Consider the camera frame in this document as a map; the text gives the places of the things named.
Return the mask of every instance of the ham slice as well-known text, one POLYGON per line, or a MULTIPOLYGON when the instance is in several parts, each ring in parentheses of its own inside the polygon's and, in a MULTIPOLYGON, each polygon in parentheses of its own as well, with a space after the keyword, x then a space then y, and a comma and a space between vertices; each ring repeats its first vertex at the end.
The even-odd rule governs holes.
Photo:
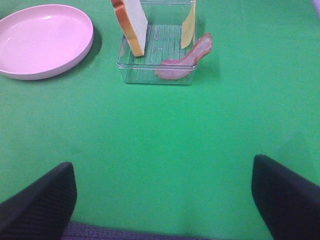
MULTIPOLYGON (((162 65, 172 65, 172 66, 193 66, 202 59, 204 56, 208 55, 212 50, 213 37, 208 32, 196 42, 192 50, 183 58, 180 59, 166 59, 161 64, 162 65)), ((171 69, 158 69, 155 74, 166 80, 177 80, 189 75, 192 70, 171 70, 171 69)))

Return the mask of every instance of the pink plate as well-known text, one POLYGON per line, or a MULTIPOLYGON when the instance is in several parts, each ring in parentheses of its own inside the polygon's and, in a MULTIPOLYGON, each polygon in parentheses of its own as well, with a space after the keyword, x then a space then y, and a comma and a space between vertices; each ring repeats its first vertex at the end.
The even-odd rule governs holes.
POLYGON ((0 74, 20 80, 61 74, 87 55, 93 33, 90 18, 72 6, 17 11, 0 20, 0 74))

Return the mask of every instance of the plastic container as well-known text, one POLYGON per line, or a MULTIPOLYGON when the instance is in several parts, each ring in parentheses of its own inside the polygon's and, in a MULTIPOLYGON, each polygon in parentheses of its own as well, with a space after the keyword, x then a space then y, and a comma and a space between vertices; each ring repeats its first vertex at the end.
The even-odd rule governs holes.
POLYGON ((191 43, 181 49, 182 23, 189 15, 193 1, 141 0, 148 19, 144 56, 135 57, 125 36, 122 37, 117 66, 128 84, 189 85, 197 65, 161 65, 165 59, 183 58, 192 49, 191 43), (190 71, 177 79, 161 79, 156 70, 190 71))

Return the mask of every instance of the bacon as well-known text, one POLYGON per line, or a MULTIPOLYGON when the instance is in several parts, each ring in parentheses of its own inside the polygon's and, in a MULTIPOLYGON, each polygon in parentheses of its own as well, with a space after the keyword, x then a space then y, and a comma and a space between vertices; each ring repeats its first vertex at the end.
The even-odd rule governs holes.
MULTIPOLYGON (((180 59, 166 59, 162 65, 172 66, 194 66, 204 56, 208 55, 212 50, 213 37, 207 32, 199 38, 192 50, 183 58, 180 59)), ((192 70, 171 70, 171 69, 158 69, 155 74, 165 80, 178 80, 189 75, 192 70)))

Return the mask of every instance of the table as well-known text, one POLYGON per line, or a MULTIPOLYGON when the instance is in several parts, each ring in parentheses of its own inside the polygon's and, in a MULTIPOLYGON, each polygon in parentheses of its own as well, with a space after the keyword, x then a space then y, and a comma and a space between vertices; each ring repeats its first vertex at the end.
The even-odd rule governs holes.
MULTIPOLYGON (((0 18, 45 0, 2 0, 0 18)), ((73 221, 272 239, 251 196, 266 154, 320 183, 320 21, 309 0, 200 0, 214 50, 190 86, 123 83, 107 0, 55 0, 94 24, 88 56, 47 80, 0 76, 0 201, 65 161, 73 221)))

